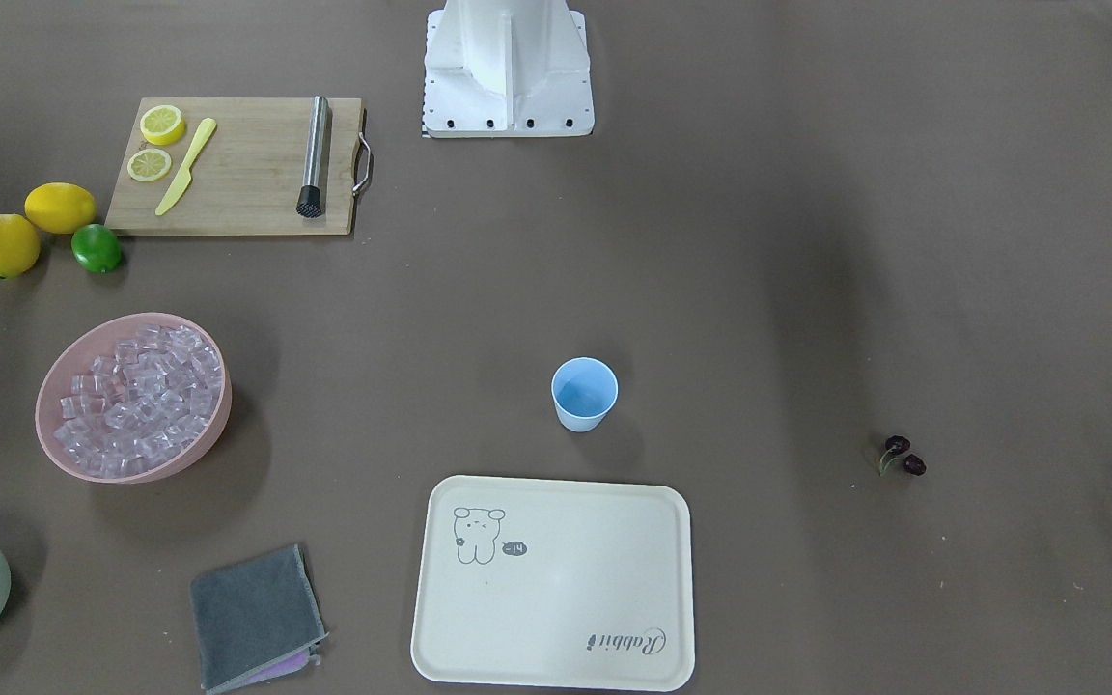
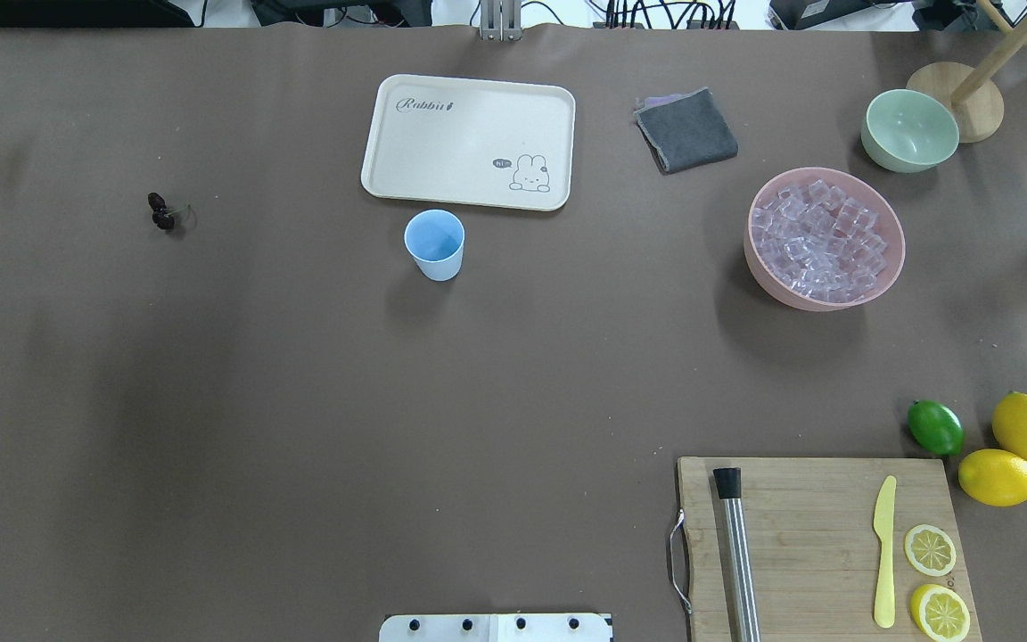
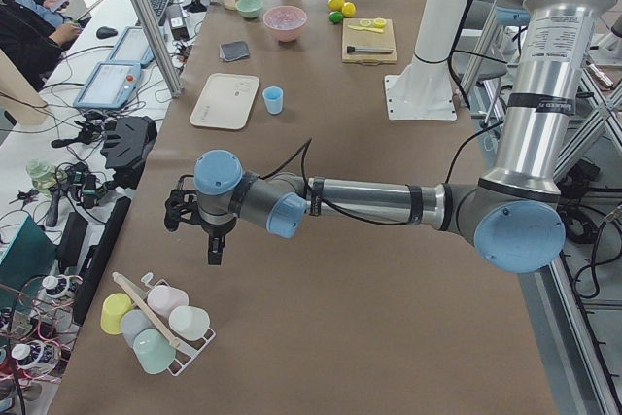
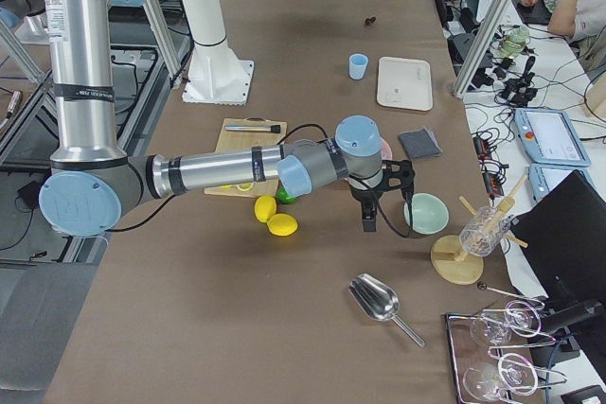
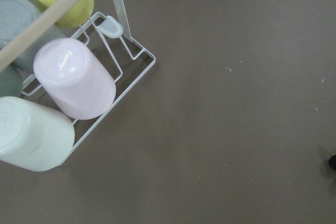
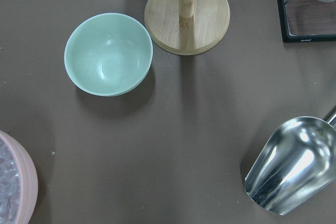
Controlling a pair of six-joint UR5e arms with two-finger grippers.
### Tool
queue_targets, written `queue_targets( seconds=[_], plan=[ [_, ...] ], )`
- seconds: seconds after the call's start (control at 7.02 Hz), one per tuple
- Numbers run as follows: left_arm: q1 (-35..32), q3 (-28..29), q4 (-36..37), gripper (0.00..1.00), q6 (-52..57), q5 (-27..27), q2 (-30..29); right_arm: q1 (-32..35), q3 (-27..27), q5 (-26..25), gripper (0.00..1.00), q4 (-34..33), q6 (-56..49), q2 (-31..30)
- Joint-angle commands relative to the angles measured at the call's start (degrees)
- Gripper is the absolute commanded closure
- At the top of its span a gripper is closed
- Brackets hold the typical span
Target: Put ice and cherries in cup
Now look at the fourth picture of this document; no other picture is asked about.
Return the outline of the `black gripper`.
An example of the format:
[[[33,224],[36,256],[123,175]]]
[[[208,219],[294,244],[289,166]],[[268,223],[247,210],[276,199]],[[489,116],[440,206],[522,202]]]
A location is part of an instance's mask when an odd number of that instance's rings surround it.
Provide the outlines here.
[[[378,178],[362,179],[350,175],[348,184],[351,195],[361,205],[364,232],[375,233],[381,181]]]

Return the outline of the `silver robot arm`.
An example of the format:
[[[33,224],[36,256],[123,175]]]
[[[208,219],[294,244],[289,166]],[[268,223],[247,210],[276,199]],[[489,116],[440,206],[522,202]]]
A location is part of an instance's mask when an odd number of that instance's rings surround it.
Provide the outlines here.
[[[361,115],[346,118],[332,138],[318,143],[130,157],[116,140],[110,2],[45,0],[59,146],[39,205],[59,231],[94,237],[144,202],[223,184],[278,179],[297,197],[341,179],[372,189],[384,181],[378,127]]]

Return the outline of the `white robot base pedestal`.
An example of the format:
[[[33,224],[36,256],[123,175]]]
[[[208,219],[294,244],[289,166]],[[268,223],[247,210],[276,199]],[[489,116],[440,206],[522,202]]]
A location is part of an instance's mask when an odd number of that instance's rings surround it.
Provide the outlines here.
[[[183,101],[241,106],[254,71],[230,48],[220,0],[182,0],[194,43]]]

